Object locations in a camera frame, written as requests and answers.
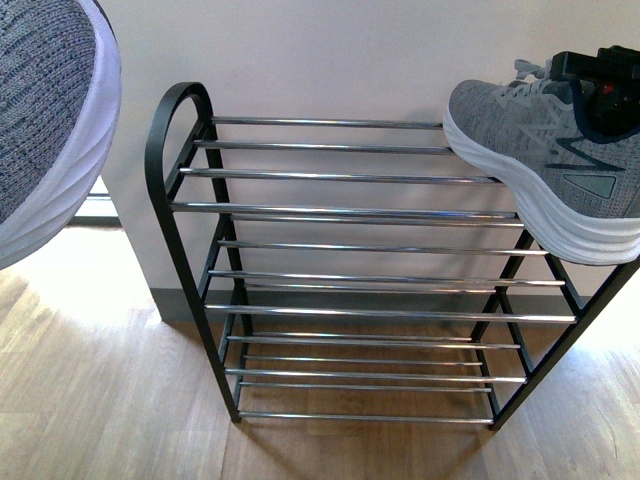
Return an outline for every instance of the gray baseboard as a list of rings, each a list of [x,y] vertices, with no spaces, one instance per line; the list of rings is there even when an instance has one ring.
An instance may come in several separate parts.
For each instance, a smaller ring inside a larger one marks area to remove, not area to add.
[[[152,288],[151,294],[156,302],[160,316],[165,322],[192,321],[189,305],[179,289]],[[230,291],[212,291],[207,303],[228,304]],[[571,312],[562,296],[559,295],[512,295],[509,297],[516,313],[570,315]],[[487,300],[485,295],[380,295],[354,293],[291,293],[291,292],[251,292],[251,305],[291,306],[298,308],[355,308],[373,310],[421,310],[434,312],[480,312]],[[223,321],[220,314],[209,315],[212,322]],[[294,317],[253,316],[254,322],[265,323],[298,323],[300,319]],[[349,318],[310,318],[304,317],[305,322],[351,325],[356,323],[388,323],[385,319]],[[395,324],[412,324],[416,320],[394,319]]]

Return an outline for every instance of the metal shoe rack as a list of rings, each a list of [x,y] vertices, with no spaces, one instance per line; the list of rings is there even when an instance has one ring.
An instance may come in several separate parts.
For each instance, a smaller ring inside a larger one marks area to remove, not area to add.
[[[187,99],[195,104],[198,118],[177,160],[165,173],[163,157],[167,132],[174,113]],[[224,141],[218,139],[216,125],[220,124],[271,125],[282,129],[289,126],[373,128],[392,132],[397,129],[438,130],[441,125],[215,117],[207,91],[198,83],[178,84],[164,96],[146,148],[147,187],[193,320],[234,422],[245,417],[427,421],[484,424],[498,429],[640,266],[640,261],[635,260],[615,267],[597,292],[585,302],[563,264],[535,247],[534,239],[523,229],[514,212],[347,208],[309,206],[304,202],[295,205],[232,202],[228,179],[261,182],[290,180],[304,185],[304,188],[310,184],[326,185],[320,182],[340,182],[340,185],[346,186],[352,185],[352,182],[367,182],[372,184],[371,188],[378,183],[423,184],[424,188],[437,188],[430,185],[463,188],[461,185],[468,184],[500,188],[501,185],[493,178],[480,176],[397,175],[393,173],[393,168],[384,174],[226,169],[221,152],[231,149],[299,151],[301,155],[309,151],[329,151],[341,155],[345,162],[349,162],[348,152],[389,154],[382,157],[389,159],[389,164],[393,164],[394,154],[453,155],[453,152],[448,147]],[[207,168],[194,168],[193,160],[203,150],[206,152]],[[190,177],[211,182],[215,201],[177,200],[185,179]],[[206,240],[206,245],[210,247],[206,260],[198,267],[201,271],[199,276],[193,273],[191,255],[185,249],[180,222],[176,222],[176,217],[183,212],[202,213],[203,221],[217,222],[213,239]],[[480,231],[486,228],[510,232],[519,230],[521,233],[516,245],[506,249],[456,248],[442,244],[380,245],[375,240],[360,244],[319,244],[314,241],[313,234],[306,241],[296,238],[295,242],[264,241],[261,237],[257,240],[239,238],[237,232],[243,231],[239,226],[247,223],[271,229],[272,232],[279,229],[285,231],[283,225],[286,224],[286,227],[310,225],[314,228],[321,225],[329,232],[343,225],[351,228],[371,228],[373,225],[385,230],[395,226],[410,226],[423,229],[443,227],[456,233],[460,229]],[[285,268],[281,269],[284,273],[277,273],[245,270],[243,261],[246,250],[266,252],[267,255],[275,250],[279,254],[291,252],[292,255],[300,251],[324,251],[332,256],[360,252],[380,255],[412,253],[416,255],[415,258],[456,255],[467,259],[491,255],[501,256],[505,263],[500,276],[493,279],[338,275],[304,271],[292,273],[288,267],[294,261],[285,261]],[[226,251],[230,269],[221,269],[219,266],[222,251]],[[528,257],[546,264],[552,279],[516,278],[521,263]],[[225,302],[212,301],[212,282],[222,281],[223,278],[232,279],[230,298]],[[566,301],[567,315],[514,312],[508,290],[513,287],[540,286],[560,290]],[[462,299],[470,295],[481,298],[484,307],[480,306],[471,312],[456,309],[428,311],[424,309],[428,302],[414,301],[416,298],[433,298],[443,292],[453,292],[455,298],[460,299],[454,302],[456,305],[467,305]],[[310,306],[306,301],[302,306],[282,305],[282,301],[298,298],[296,295],[312,299],[316,304]],[[359,308],[327,306],[334,305],[332,299],[341,295],[363,295],[362,298],[370,303],[366,308],[361,308],[361,305]],[[389,302],[376,301],[380,299],[390,299],[394,306],[386,307]],[[403,306],[410,305],[411,308],[398,308],[401,302]],[[214,338],[210,327],[208,314],[211,313],[222,315],[225,319],[218,339]],[[527,335],[523,333],[531,325],[535,325],[534,341],[542,330],[558,332],[553,341],[545,344],[544,351],[536,351],[535,354],[528,340],[525,342]],[[487,334],[492,328],[503,332],[502,337],[496,337],[497,341],[490,339]],[[507,361],[515,364],[516,374],[513,374],[513,367],[506,370],[507,374],[496,374]],[[321,401],[309,402],[313,395],[320,395],[318,398]],[[364,395],[365,400],[358,404],[358,408],[347,408],[345,412],[340,409],[344,406],[345,395],[346,398]],[[379,395],[384,401],[367,402],[366,398],[370,398],[367,395]],[[418,399],[411,403],[407,401],[408,395],[413,395],[412,398],[418,396]],[[303,401],[296,404],[295,399]],[[438,405],[447,402],[456,406],[454,415],[446,412],[441,414],[438,410]],[[388,405],[389,409],[385,407],[382,412],[371,412],[368,410],[369,403]],[[265,404],[272,405],[269,411],[257,407]],[[434,406],[436,413],[425,413],[416,405]],[[396,406],[400,409],[406,406],[407,411],[403,413],[394,409],[389,413],[391,407]]]

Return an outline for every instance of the shoe sole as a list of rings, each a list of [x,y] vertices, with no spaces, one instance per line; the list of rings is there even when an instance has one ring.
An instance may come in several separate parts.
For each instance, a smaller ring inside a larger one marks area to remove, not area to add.
[[[76,125],[53,166],[0,225],[0,269],[38,250],[69,223],[100,175],[111,147],[121,98],[118,46],[94,1],[77,1],[95,32],[91,84]]]
[[[640,219],[595,218],[569,208],[529,167],[474,142],[456,125],[447,106],[444,132],[464,161],[498,178],[515,197],[518,215],[551,254],[584,265],[614,265],[640,254]]]

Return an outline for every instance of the metal rod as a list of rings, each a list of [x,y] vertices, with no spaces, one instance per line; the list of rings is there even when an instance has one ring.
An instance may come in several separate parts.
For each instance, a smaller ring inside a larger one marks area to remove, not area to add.
[[[336,208],[318,206],[277,206],[243,205],[233,203],[175,202],[171,204],[174,212],[229,213],[229,214],[266,214],[294,215],[302,217],[331,218],[385,218],[385,219],[440,219],[440,220],[514,220],[515,212],[501,211],[435,211],[435,210],[393,210],[385,208]]]
[[[447,362],[436,360],[377,360],[368,358],[317,358],[317,357],[277,357],[269,355],[247,355],[246,360],[259,362],[319,362],[319,363],[355,363],[375,365],[411,365],[429,367],[479,367],[480,362]]]
[[[232,170],[210,168],[181,168],[180,173],[187,177],[201,178],[236,178],[253,180],[315,180],[331,182],[366,182],[366,183],[402,183],[448,186],[504,186],[495,177],[486,176],[417,176],[417,175],[371,175],[359,173],[305,173],[275,172],[264,170]]]
[[[230,336],[230,342],[256,343],[263,345],[339,345],[353,347],[411,347],[442,348],[447,350],[516,350],[520,345],[463,342],[407,342],[391,340],[308,339],[256,336]]]
[[[352,378],[360,380],[408,380],[423,382],[461,383],[526,383],[524,377],[479,377],[470,375],[424,375],[420,373],[303,372],[227,368],[227,375],[267,377]]]
[[[260,388],[299,388],[320,390],[365,390],[391,392],[424,392],[424,393],[487,393],[488,388],[455,388],[455,387],[409,387],[405,385],[348,385],[324,383],[275,383],[275,382],[241,382],[243,387]]]
[[[346,285],[296,285],[290,283],[253,283],[247,282],[247,288],[261,290],[277,290],[277,291],[296,291],[296,290],[312,290],[312,291],[340,291],[340,292],[358,292],[358,293],[386,293],[401,295],[424,295],[435,293],[465,293],[465,294],[491,294],[493,289],[488,288],[442,288],[427,287],[420,290],[401,290],[398,288],[367,288],[367,287],[351,287]]]
[[[232,219],[238,222],[303,222],[322,224],[344,224],[344,225],[406,225],[420,227],[458,227],[458,228],[517,228],[521,229],[524,224],[517,218],[507,218],[503,220],[489,219],[445,219],[445,218],[342,218],[342,217],[306,217],[288,215],[265,215],[265,214],[235,214]]]
[[[409,341],[446,341],[470,342],[471,337],[427,337],[418,335],[364,335],[356,333],[305,333],[305,332],[255,332],[258,337],[289,338],[363,338],[367,340],[409,340]]]
[[[490,313],[461,313],[461,312],[430,312],[413,310],[356,310],[330,308],[291,308],[271,306],[243,306],[243,305],[212,305],[205,308],[218,312],[240,313],[250,315],[277,316],[335,316],[335,317],[369,317],[369,318],[419,318],[423,320],[446,321],[483,321],[483,322],[520,322],[520,323],[548,323],[556,325],[570,325],[576,319],[569,315],[515,315]]]
[[[244,272],[232,270],[210,270],[209,275],[220,278],[312,280],[324,282],[404,283],[430,285],[498,285],[527,287],[561,287],[561,280],[525,280],[500,278],[440,278],[409,277],[393,275],[324,275],[307,273]]]
[[[269,413],[241,411],[242,418],[286,418],[292,420],[362,420],[373,422],[427,422],[427,423],[458,423],[474,425],[493,425],[490,418],[445,418],[445,417],[401,417],[382,415],[328,415],[301,413]]]
[[[312,143],[260,143],[196,140],[194,144],[207,150],[298,150],[349,153],[386,153],[406,155],[455,155],[450,147],[413,147],[408,145],[327,145]]]
[[[265,248],[274,250],[326,250],[332,252],[382,252],[382,253],[433,253],[449,255],[509,255],[509,256],[545,256],[544,250],[516,250],[495,248],[455,248],[455,247],[408,247],[397,245],[335,245],[309,243],[261,243],[221,241],[221,247],[227,248]]]
[[[337,120],[324,118],[213,117],[220,125],[279,125],[295,127],[391,128],[407,130],[442,130],[442,123],[393,120]]]

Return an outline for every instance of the sneaker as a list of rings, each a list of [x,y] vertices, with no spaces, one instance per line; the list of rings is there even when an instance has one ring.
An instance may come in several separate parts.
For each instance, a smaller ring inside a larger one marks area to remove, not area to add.
[[[444,119],[460,158],[512,190],[518,214],[542,248],[587,265],[640,254],[640,125],[606,136],[590,127],[593,85],[552,81],[546,67],[516,61],[506,87],[469,80]],[[525,83],[528,75],[537,80]]]
[[[120,57],[93,0],[0,3],[0,269],[73,217],[109,151]]]

